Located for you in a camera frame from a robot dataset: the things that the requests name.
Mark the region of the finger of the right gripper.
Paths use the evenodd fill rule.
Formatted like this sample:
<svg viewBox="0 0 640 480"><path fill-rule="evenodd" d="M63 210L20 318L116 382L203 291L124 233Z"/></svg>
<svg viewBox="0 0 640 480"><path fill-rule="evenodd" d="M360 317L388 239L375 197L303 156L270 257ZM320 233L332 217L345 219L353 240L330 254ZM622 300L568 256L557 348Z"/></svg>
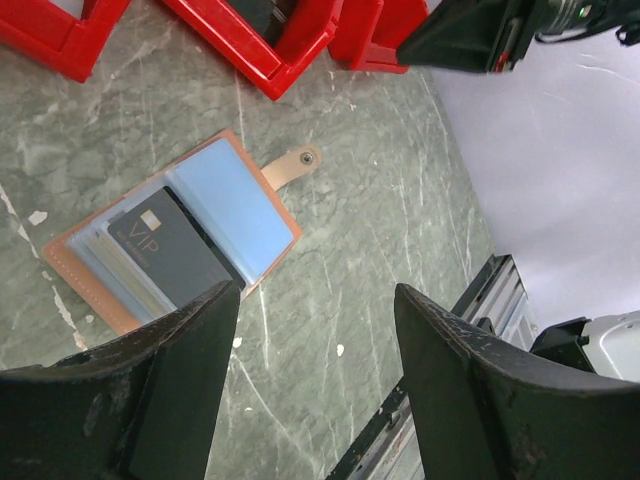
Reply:
<svg viewBox="0 0 640 480"><path fill-rule="evenodd" d="M466 73L513 69L513 1L442 1L397 48L397 61Z"/></svg>

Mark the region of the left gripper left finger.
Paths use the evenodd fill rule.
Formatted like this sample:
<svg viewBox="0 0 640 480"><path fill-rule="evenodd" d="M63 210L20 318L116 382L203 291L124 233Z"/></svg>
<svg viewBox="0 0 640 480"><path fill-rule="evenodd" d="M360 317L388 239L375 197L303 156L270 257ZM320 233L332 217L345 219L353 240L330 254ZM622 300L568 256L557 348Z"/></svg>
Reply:
<svg viewBox="0 0 640 480"><path fill-rule="evenodd" d="M222 282L51 366L1 374L5 479L201 479L240 304Z"/></svg>

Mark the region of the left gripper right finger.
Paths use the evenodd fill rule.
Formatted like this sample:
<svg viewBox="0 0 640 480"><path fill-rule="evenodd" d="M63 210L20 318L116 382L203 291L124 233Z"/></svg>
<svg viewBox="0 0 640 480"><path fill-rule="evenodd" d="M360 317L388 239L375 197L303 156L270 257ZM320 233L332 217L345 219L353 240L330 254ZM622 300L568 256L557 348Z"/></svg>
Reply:
<svg viewBox="0 0 640 480"><path fill-rule="evenodd" d="M429 479L635 479L639 387L518 349L396 286L404 376L442 346L469 383L457 414L427 416L419 442Z"/></svg>

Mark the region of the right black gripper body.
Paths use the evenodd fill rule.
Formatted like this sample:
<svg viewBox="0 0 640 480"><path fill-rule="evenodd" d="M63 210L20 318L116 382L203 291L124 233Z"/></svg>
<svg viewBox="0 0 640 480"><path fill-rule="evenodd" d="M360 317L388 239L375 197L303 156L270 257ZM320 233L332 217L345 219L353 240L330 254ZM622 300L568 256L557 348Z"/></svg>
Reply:
<svg viewBox="0 0 640 480"><path fill-rule="evenodd" d="M549 2L507 1L488 63L489 73L512 71L541 27L549 23Z"/></svg>

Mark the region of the red bin pair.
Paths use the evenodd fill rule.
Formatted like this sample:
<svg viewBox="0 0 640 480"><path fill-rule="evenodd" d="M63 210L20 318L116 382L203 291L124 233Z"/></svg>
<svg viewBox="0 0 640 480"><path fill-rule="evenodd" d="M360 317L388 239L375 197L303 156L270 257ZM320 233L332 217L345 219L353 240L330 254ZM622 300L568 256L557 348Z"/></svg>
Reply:
<svg viewBox="0 0 640 480"><path fill-rule="evenodd" d="M271 46L226 1L165 5L271 100L278 100L334 39L343 3L301 1Z"/></svg>
<svg viewBox="0 0 640 480"><path fill-rule="evenodd" d="M424 0L344 1L329 54L347 70L404 74L397 50L428 15Z"/></svg>

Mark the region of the black item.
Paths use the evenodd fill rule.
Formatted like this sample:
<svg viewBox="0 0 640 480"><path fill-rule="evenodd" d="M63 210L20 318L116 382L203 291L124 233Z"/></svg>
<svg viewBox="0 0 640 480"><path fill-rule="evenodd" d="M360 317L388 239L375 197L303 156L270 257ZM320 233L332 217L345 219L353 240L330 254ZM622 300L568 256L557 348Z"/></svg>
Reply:
<svg viewBox="0 0 640 480"><path fill-rule="evenodd" d="M110 237L180 308L220 282L245 280L168 186L108 220Z"/></svg>

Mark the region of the red bin front pair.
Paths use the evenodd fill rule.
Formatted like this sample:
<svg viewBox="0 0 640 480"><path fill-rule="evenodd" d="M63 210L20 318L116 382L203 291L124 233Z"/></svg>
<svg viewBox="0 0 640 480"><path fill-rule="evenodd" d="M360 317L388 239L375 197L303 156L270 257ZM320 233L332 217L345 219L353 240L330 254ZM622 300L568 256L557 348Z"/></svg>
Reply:
<svg viewBox="0 0 640 480"><path fill-rule="evenodd" d="M226 1L165 5L271 100L278 100L334 39L343 3L301 1L271 46Z"/></svg>

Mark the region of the brown leather card holder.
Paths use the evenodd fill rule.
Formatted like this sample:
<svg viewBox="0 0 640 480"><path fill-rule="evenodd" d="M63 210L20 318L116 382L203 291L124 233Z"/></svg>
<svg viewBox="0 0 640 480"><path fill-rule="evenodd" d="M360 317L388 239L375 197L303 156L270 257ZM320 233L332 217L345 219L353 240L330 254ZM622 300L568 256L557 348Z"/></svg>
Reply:
<svg viewBox="0 0 640 480"><path fill-rule="evenodd" d="M259 167L224 130L50 241L43 256L118 334L220 282L247 296L302 236L279 190L320 164L305 145Z"/></svg>

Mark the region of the red bin with cards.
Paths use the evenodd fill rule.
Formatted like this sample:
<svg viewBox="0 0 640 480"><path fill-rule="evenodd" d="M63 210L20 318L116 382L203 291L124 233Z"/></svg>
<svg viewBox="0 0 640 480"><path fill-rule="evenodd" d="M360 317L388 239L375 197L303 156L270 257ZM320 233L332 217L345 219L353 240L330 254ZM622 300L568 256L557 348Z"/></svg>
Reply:
<svg viewBox="0 0 640 480"><path fill-rule="evenodd" d="M52 1L3 1L1 42L83 83L128 0L85 1L79 17Z"/></svg>

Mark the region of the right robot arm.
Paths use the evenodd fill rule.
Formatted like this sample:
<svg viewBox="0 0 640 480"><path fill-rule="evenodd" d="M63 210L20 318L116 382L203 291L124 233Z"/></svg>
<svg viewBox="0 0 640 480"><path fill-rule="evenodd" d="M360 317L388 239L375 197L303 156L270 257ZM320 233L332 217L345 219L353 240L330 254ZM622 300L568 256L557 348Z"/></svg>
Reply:
<svg viewBox="0 0 640 480"><path fill-rule="evenodd" d="M639 43L635 0L442 1L397 49L399 63L473 74L513 70L532 42L552 45L613 30Z"/></svg>

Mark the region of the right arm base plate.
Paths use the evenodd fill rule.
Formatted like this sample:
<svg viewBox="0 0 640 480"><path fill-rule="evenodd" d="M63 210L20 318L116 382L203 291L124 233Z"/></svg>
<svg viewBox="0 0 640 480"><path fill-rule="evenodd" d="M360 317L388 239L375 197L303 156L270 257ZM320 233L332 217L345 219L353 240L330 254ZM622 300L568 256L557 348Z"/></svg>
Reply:
<svg viewBox="0 0 640 480"><path fill-rule="evenodd" d="M638 383L639 311L550 326L530 352L575 369Z"/></svg>

